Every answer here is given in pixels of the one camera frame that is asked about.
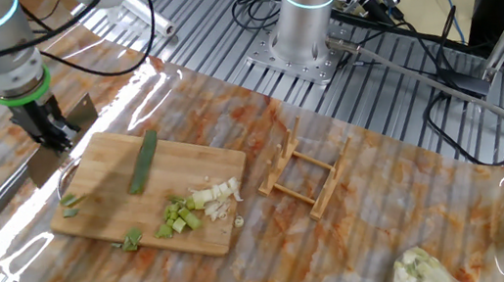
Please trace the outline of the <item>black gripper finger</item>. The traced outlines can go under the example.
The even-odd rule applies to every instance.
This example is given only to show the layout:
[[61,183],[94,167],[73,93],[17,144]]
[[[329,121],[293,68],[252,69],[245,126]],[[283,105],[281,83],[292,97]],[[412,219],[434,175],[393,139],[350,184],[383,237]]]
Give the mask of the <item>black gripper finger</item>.
[[46,129],[43,132],[45,146],[50,149],[71,147],[76,135],[75,127],[64,118],[47,118]]
[[49,148],[49,143],[46,141],[43,134],[35,135],[29,132],[27,135],[33,142],[39,144],[40,147]]

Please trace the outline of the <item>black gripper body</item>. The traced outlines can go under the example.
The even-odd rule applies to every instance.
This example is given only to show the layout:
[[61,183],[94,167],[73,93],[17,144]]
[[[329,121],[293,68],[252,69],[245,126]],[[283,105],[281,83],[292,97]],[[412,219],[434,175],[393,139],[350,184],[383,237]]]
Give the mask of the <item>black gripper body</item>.
[[30,138],[58,134],[56,125],[57,99],[53,95],[43,96],[24,105],[10,107],[11,122],[21,127]]

